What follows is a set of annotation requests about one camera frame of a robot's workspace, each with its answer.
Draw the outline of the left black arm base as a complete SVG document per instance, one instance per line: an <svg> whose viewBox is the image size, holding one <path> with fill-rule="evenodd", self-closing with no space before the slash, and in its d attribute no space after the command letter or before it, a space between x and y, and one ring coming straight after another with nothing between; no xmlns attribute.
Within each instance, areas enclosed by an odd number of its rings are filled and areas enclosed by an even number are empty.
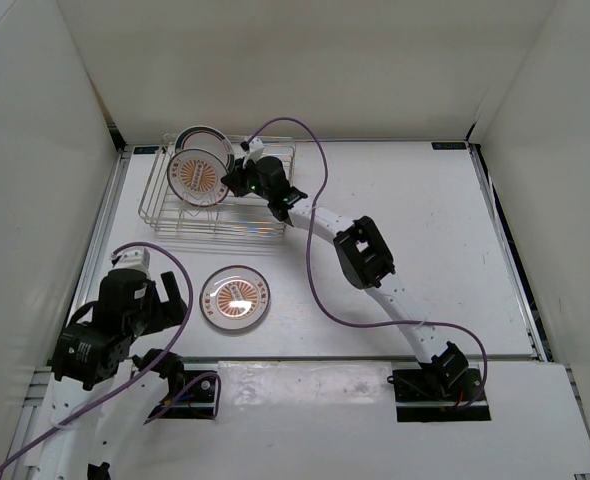
<svg viewBox="0 0 590 480"><path fill-rule="evenodd" d="M151 411L154 420L215 420L221 399L221 378L216 370L189 369Z"/></svg>

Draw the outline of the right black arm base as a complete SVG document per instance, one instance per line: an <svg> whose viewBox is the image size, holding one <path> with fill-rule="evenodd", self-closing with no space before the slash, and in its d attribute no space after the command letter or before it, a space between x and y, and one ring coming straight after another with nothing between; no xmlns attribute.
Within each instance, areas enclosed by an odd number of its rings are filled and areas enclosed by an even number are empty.
<svg viewBox="0 0 590 480"><path fill-rule="evenodd" d="M469 369L453 389L439 393L421 369L397 369L387 377L393 387L398 423L489 422L490 406L478 368Z"/></svg>

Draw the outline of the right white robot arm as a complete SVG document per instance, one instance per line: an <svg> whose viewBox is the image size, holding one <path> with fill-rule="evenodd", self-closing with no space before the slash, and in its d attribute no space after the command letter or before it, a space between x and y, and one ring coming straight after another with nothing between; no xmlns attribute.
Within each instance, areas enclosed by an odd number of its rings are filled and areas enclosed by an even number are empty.
<svg viewBox="0 0 590 480"><path fill-rule="evenodd" d="M273 156L257 161L237 159L222 182L236 197L255 194L267 201L280 222L307 232L305 262L308 285L318 308L331 320L350 328L366 329L332 315L323 305L314 284L312 239L331 244L344 278L365 292L387 313L388 326L397 326L410 344L424 372L424 387L435 399L445 400L455 393L469 363L461 350L442 338L437 325L427 320L396 273L393 254L373 219L351 220L317 204L291 185L282 162Z"/></svg>

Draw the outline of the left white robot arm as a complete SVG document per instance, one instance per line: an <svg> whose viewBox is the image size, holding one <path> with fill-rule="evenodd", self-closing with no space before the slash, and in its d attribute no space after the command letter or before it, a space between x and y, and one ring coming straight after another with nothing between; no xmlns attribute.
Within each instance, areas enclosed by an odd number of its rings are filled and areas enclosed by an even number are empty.
<svg viewBox="0 0 590 480"><path fill-rule="evenodd" d="M144 265L114 268L101 281L98 298L72 315L52 359L53 434L42 447L36 478L114 478L118 451L161 399L183 392L183 363L163 349L132 357L134 376L113 384L137 339L186 319L175 275L162 273L160 283L165 300Z"/></svg>

